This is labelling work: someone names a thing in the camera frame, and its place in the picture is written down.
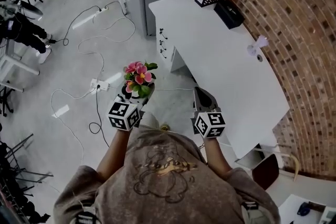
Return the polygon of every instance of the gray floor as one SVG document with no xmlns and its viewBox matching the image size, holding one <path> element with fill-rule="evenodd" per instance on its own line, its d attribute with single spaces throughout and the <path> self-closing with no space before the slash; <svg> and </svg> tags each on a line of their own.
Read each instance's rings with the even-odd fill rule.
<svg viewBox="0 0 336 224">
<path fill-rule="evenodd" d="M 36 3 L 44 15 L 40 21 L 34 22 L 53 34 L 55 39 L 64 37 L 70 22 L 83 10 L 98 5 L 104 7 L 115 0 L 45 0 Z M 90 16 L 97 11 L 93 8 L 82 14 L 76 22 Z M 52 207 L 62 191 L 81 165 L 82 148 L 71 132 L 55 117 L 50 107 L 50 97 L 54 90 L 64 91 L 80 97 L 90 89 L 92 78 L 96 78 L 102 62 L 99 55 L 82 55 L 78 52 L 78 44 L 87 38 L 105 35 L 114 40 L 124 40 L 133 31 L 133 25 L 127 20 L 117 22 L 108 30 L 98 30 L 111 25 L 122 17 L 118 4 L 109 6 L 109 10 L 97 16 L 94 24 L 88 21 L 76 29 L 70 29 L 67 38 L 68 46 L 59 42 L 52 46 L 52 53 L 43 65 L 37 63 L 36 51 L 24 47 L 23 62 L 41 70 L 35 76 L 25 70 L 15 69 L 11 81 L 25 88 L 24 93 L 14 92 L 11 103 L 14 114 L 7 118 L 1 117 L 3 131 L 2 141 L 13 146 L 22 139 L 34 134 L 32 143 L 19 151 L 19 162 L 28 170 L 46 173 L 51 172 L 54 178 L 45 179 L 43 184 L 35 184 L 31 190 L 34 202 L 40 214 L 52 215 Z M 101 80 L 108 80 L 112 87 L 122 81 L 123 67 L 132 61 L 156 62 L 159 65 L 154 73 L 157 77 L 157 89 L 192 88 L 195 86 L 187 69 L 180 69 L 169 73 L 164 63 L 156 54 L 155 39 L 145 39 L 137 32 L 125 42 L 117 43 L 103 37 L 85 41 L 81 51 L 98 51 L 104 57 L 104 69 Z M 114 90 L 98 93 L 99 112 L 102 115 L 102 128 L 106 139 L 110 142 L 116 132 L 104 116 L 107 104 L 114 98 Z M 101 133 L 93 135 L 89 131 L 89 123 L 98 122 L 96 112 L 96 97 L 89 94 L 83 99 L 74 100 L 58 91 L 52 100 L 55 111 L 69 106 L 69 111 L 60 116 L 74 131 L 83 144 L 85 154 L 83 163 L 96 168 L 107 146 Z M 190 117 L 193 113 L 192 91 L 155 91 L 150 102 L 144 108 L 152 112 L 157 119 L 171 126 L 172 130 L 193 138 L 197 145 L 201 145 L 200 136 L 194 136 Z"/>
</svg>

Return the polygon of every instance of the black tissue box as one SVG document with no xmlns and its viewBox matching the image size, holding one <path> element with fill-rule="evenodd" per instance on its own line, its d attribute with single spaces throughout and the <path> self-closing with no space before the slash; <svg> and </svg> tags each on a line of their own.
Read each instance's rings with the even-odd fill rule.
<svg viewBox="0 0 336 224">
<path fill-rule="evenodd" d="M 238 27 L 244 21 L 244 17 L 240 13 L 239 9 L 230 0 L 222 0 L 218 2 L 214 11 L 219 15 L 229 29 Z"/>
</svg>

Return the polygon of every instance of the black pants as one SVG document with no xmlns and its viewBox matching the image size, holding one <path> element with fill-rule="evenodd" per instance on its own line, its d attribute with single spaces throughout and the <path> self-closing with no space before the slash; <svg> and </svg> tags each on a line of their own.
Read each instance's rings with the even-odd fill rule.
<svg viewBox="0 0 336 224">
<path fill-rule="evenodd" d="M 44 39 L 47 38 L 47 33 L 41 27 L 30 22 L 26 16 L 20 13 L 15 15 L 13 32 L 14 36 L 11 39 L 14 39 L 16 42 L 23 43 L 26 46 L 31 46 L 32 48 L 37 49 L 41 54 L 46 52 L 46 45 L 34 35 Z"/>
</svg>

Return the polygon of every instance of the pink flower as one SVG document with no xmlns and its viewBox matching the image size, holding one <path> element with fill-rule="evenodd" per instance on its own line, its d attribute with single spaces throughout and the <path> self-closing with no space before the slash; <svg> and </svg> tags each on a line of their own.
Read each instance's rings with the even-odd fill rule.
<svg viewBox="0 0 336 224">
<path fill-rule="evenodd" d="M 133 81 L 127 80 L 126 84 L 127 84 L 126 92 L 131 93 L 133 90 L 130 88 L 130 86 L 133 84 Z"/>
<path fill-rule="evenodd" d="M 125 73 L 132 73 L 136 71 L 138 66 L 141 66 L 141 62 L 132 62 L 125 68 Z"/>
<path fill-rule="evenodd" d="M 142 84 L 143 80 L 146 82 L 151 82 L 152 81 L 152 74 L 150 72 L 147 72 L 147 67 L 140 65 L 136 68 L 136 72 L 138 75 L 135 76 L 135 81 L 137 84 Z"/>
</svg>

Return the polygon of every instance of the white sneaker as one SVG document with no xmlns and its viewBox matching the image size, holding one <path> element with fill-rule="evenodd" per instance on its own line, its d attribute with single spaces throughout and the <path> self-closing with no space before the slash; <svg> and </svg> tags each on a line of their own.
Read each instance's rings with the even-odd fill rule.
<svg viewBox="0 0 336 224">
<path fill-rule="evenodd" d="M 52 34 L 47 34 L 47 37 L 42 39 L 42 42 L 46 45 L 46 47 L 49 43 L 49 40 L 51 40 L 52 38 L 53 38 Z"/>
<path fill-rule="evenodd" d="M 46 52 L 44 54 L 40 54 L 39 58 L 38 58 L 38 63 L 42 64 L 46 61 L 46 59 L 48 58 L 48 56 L 51 53 L 51 49 L 46 49 Z"/>
</svg>

